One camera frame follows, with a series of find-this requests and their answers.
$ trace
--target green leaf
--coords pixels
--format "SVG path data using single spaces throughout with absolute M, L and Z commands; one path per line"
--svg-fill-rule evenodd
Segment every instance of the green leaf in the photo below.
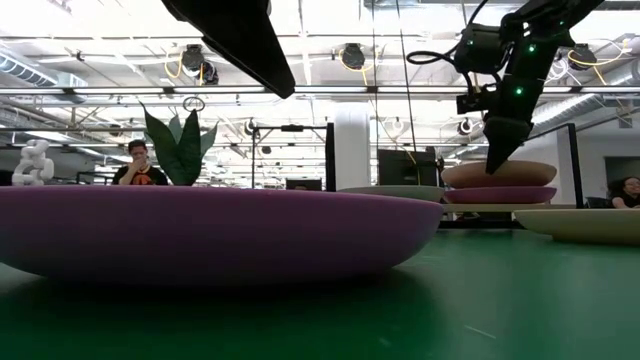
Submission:
M 147 134 L 153 140 L 160 167 L 167 173 L 174 185 L 187 185 L 188 180 L 178 157 L 178 144 L 176 144 L 171 130 L 162 121 L 151 116 L 144 105 L 142 108 L 147 123 Z
M 193 185 L 202 171 L 200 157 L 200 124 L 198 113 L 194 110 L 184 123 L 182 136 L 178 143 L 178 156 L 184 169 L 185 179 Z
M 204 158 L 204 155 L 207 151 L 215 144 L 216 142 L 216 134 L 218 134 L 218 124 L 213 127 L 213 129 L 207 131 L 204 135 L 200 137 L 200 161 Z
M 180 126 L 180 117 L 177 114 L 169 120 L 169 130 L 171 130 L 173 138 L 176 139 L 176 144 L 179 143 L 182 136 L 182 126 Z

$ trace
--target black cable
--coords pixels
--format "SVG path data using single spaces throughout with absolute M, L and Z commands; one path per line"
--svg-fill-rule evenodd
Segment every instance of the black cable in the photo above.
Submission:
M 489 0 L 482 0 L 482 2 L 480 2 L 480 4 L 478 5 L 478 7 L 476 8 L 476 10 L 473 12 L 473 14 L 471 14 L 471 18 L 469 18 L 469 22 L 468 22 L 467 24 L 471 24 L 471 23 L 473 23 L 473 21 L 476 19 L 476 17 L 477 17 L 477 16 L 478 16 L 478 14 L 480 13 L 480 10 L 482 10 L 482 8 L 486 5 L 486 3 L 487 3 L 488 1 L 489 1 Z M 449 58 L 450 58 L 450 57 L 451 57 L 451 54 L 453 54 L 453 53 L 456 51 L 456 49 L 457 49 L 457 48 L 458 48 L 458 44 L 456 44 L 454 47 L 452 47 L 452 48 L 451 48 L 451 49 L 449 49 L 447 52 L 445 52 L 444 54 L 441 54 L 441 55 L 444 55 L 444 56 L 446 56 L 446 57 L 449 57 Z M 419 52 L 420 52 L 420 51 L 410 52 L 410 53 L 409 53 L 409 55 L 407 55 L 407 61 L 408 61 L 409 63 L 413 64 L 413 65 L 428 65 L 428 64 L 433 64 L 433 63 L 436 63 L 436 62 L 438 62 L 438 61 L 442 60 L 442 58 L 438 58 L 438 57 L 433 57 L 432 59 L 429 59 L 429 60 L 423 60 L 423 61 L 420 61 L 420 60 L 418 60 L 418 61 L 413 60 L 413 59 L 412 59 L 413 57 L 415 57 L 415 56 L 420 56 L 420 55 L 418 54 Z
M 440 54 L 434 51 L 427 51 L 427 50 L 414 51 L 413 53 L 415 53 L 416 56 L 431 56 L 438 60 L 444 60 L 449 64 L 453 65 L 454 67 L 456 66 L 456 64 L 453 62 L 453 59 L 451 59 L 450 57 L 447 57 L 444 54 Z M 462 77 L 464 77 L 464 81 L 467 83 L 467 91 L 469 91 L 469 94 L 473 94 L 473 83 L 471 82 L 471 77 L 469 77 L 468 73 L 461 73 L 461 75 Z
M 398 0 L 396 0 L 396 10 L 398 11 L 398 22 L 400 23 L 400 44 L 402 45 L 402 58 L 406 59 L 407 58 L 407 54 L 405 52 L 404 49 L 404 34 L 402 33 L 402 20 L 400 19 L 400 2 Z M 418 154 L 418 147 L 416 145 L 416 132 L 413 126 L 413 110 L 411 109 L 411 92 L 409 91 L 409 70 L 407 69 L 407 62 L 403 61 L 402 64 L 404 65 L 404 82 L 405 85 L 407 87 L 407 103 L 409 105 L 409 124 L 411 124 L 411 140 L 413 140 L 413 152 L 416 154 Z

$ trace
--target purple bowl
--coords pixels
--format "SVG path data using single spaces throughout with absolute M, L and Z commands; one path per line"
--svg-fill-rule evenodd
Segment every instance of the purple bowl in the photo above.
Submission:
M 445 192 L 452 204 L 541 204 L 551 200 L 557 189 L 546 186 L 509 186 L 456 189 Z
M 391 268 L 442 206 L 382 196 L 192 187 L 0 188 L 0 262 L 50 278 L 218 286 Z

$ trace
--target white sculpture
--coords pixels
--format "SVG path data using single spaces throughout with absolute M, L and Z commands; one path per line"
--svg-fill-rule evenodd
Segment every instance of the white sculpture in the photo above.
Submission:
M 53 160 L 47 159 L 45 152 L 49 148 L 46 140 L 29 140 L 20 154 L 22 159 L 13 172 L 11 181 L 14 186 L 44 185 L 46 180 L 53 178 Z M 27 168 L 33 170 L 29 174 L 23 174 Z

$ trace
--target stacked bowls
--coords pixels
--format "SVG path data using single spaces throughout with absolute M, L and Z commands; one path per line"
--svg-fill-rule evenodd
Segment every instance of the stacked bowls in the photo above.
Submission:
M 454 188 L 445 199 L 453 204 L 540 204 L 556 194 L 547 186 L 558 172 L 551 165 L 507 161 L 493 175 L 485 168 L 485 162 L 476 162 L 443 171 L 442 180 Z

